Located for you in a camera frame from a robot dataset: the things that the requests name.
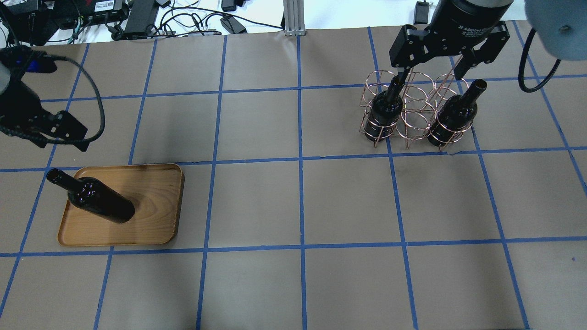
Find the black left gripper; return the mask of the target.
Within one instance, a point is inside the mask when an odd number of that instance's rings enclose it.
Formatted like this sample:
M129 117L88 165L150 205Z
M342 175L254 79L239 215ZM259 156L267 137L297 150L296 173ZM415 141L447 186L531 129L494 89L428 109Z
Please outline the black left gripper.
M69 144L81 152L88 150L88 131L67 111L55 114L42 107L38 95L25 84L10 84L0 97L1 132L33 142L40 148L47 144Z

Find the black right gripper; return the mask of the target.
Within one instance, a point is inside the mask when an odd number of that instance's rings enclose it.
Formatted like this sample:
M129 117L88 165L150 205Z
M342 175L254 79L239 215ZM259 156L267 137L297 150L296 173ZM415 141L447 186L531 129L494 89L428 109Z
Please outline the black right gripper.
M479 63L495 61L509 39L502 17L510 6L509 0L441 0L428 27L402 26L388 52L399 86L413 67L433 58L461 55L453 69L457 81Z

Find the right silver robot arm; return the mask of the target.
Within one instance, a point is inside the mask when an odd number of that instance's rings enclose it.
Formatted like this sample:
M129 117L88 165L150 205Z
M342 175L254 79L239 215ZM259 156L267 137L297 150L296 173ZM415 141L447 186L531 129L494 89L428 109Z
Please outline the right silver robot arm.
M401 27L389 50L392 67L408 71L433 58L461 55L456 79L480 63L495 61L509 39L502 17L511 0L441 0L423 30ZM562 61L586 59L584 0L527 0L526 17L551 56Z

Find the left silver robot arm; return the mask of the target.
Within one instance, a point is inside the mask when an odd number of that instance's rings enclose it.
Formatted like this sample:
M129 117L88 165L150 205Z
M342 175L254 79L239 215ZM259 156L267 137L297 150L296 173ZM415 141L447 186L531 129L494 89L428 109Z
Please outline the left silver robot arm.
M6 65L1 65L1 132L33 142L39 148L48 144L73 145L86 152L90 142L88 129L65 110L52 113L39 96Z

